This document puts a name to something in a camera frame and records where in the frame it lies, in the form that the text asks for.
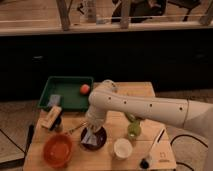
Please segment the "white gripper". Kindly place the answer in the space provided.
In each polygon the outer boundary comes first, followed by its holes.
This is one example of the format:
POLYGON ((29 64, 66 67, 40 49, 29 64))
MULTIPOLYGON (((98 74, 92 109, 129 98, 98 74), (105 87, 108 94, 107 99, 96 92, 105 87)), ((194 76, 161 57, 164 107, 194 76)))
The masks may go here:
POLYGON ((93 132, 98 132, 106 122, 106 115, 88 111, 86 113, 87 127, 93 132))

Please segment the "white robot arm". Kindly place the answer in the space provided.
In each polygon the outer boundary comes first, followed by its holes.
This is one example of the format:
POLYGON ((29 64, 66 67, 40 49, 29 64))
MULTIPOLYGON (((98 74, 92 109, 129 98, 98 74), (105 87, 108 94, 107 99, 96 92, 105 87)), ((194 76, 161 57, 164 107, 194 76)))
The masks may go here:
POLYGON ((182 128, 209 140, 203 171, 213 171, 213 104, 187 99, 136 97, 117 93, 112 80, 104 80, 88 98, 86 120, 94 131, 106 122, 108 111, 124 112, 182 128))

